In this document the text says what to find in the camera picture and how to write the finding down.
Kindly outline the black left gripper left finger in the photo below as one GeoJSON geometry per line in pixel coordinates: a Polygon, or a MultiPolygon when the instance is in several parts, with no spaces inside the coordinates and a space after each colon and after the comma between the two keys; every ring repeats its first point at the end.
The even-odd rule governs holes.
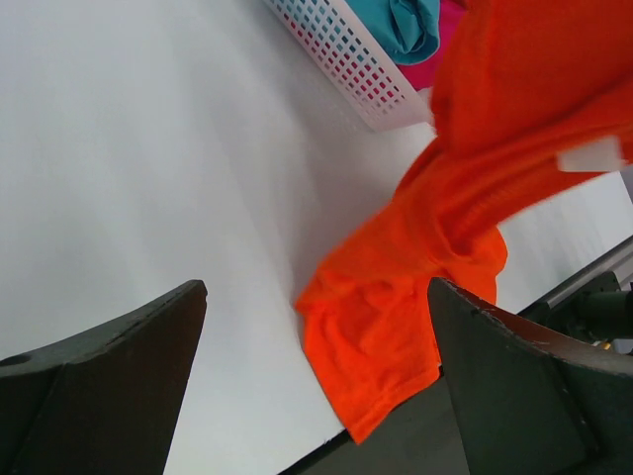
{"type": "Polygon", "coordinates": [[[207,310],[203,281],[1,361],[4,474],[161,474],[207,310]]]}

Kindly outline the orange t shirt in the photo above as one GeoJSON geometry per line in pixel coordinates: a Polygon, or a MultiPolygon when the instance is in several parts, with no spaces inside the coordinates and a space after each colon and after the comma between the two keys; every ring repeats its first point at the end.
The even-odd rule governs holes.
{"type": "Polygon", "coordinates": [[[356,442],[438,379],[431,279],[493,302],[498,225],[631,163],[631,3],[469,2],[431,110],[433,142],[296,304],[306,356],[356,442]]]}

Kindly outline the white plastic mesh basket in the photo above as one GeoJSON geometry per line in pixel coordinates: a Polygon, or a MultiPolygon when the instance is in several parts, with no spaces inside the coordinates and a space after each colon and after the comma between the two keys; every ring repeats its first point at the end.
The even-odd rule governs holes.
{"type": "Polygon", "coordinates": [[[376,132],[433,122],[416,91],[344,1],[266,0],[279,21],[376,132]]]}

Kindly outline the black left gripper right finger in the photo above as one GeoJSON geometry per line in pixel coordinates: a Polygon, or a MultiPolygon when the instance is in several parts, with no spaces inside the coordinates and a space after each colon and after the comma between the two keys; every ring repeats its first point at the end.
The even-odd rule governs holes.
{"type": "Polygon", "coordinates": [[[631,473],[631,357],[442,278],[428,304],[471,473],[631,473]]]}

